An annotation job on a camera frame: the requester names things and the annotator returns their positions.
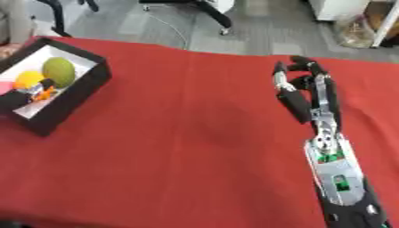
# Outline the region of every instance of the green ball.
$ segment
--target green ball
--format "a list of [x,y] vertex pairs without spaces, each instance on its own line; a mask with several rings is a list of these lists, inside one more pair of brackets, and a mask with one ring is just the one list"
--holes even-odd
[[57,88],[72,85],[76,78],[75,67],[62,57],[53,57],[46,61],[43,66],[43,75],[52,79]]

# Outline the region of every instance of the wire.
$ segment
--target wire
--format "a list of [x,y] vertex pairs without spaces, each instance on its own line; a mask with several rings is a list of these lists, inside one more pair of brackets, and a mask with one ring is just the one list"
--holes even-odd
[[166,24],[166,25],[168,25],[170,28],[172,28],[174,31],[175,31],[175,33],[183,40],[183,50],[187,50],[188,49],[188,42],[187,42],[187,39],[183,36],[183,34],[179,31],[179,29],[177,29],[175,26],[173,26],[172,24],[169,24],[169,23],[167,23],[166,21],[164,21],[164,20],[161,20],[161,19],[159,19],[159,18],[157,18],[156,16],[154,16],[154,15],[152,15],[152,14],[150,14],[150,13],[148,13],[148,15],[150,16],[150,17],[152,17],[153,19],[155,19],[155,20],[158,20],[159,22],[161,22],[161,23],[163,23],[163,24]]

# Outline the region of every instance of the red tablecloth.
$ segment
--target red tablecloth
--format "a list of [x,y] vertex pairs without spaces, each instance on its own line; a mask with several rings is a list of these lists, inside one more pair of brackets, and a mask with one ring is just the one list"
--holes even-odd
[[[47,138],[0,119],[1,215],[46,227],[324,227],[303,152],[310,126],[273,90],[286,56],[62,41],[106,56],[113,79]],[[399,65],[319,61],[399,227]]]

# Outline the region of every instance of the robotic arm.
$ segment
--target robotic arm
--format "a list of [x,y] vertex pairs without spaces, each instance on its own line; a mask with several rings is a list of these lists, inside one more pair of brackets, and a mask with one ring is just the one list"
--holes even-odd
[[[311,122],[315,137],[305,142],[305,154],[324,220],[329,228],[391,228],[387,215],[364,176],[350,142],[341,134],[336,86],[316,61],[293,56],[293,65],[275,65],[277,98],[301,123]],[[310,75],[287,80],[288,71]],[[311,102],[301,94],[308,91]]]

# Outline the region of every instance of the gray floor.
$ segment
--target gray floor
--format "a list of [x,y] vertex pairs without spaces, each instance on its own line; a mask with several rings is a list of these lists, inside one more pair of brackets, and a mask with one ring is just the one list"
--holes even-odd
[[[144,12],[137,0],[96,0],[91,12],[77,0],[61,0],[67,31],[74,37],[152,43],[193,51],[251,55],[303,54],[366,61],[399,62],[399,49],[351,49],[339,46],[330,26],[313,21],[300,0],[236,0],[226,13],[233,32],[222,37],[220,26],[190,5],[164,5]],[[36,1],[29,9],[39,20],[53,21],[51,10]],[[166,25],[172,25],[184,37]]]

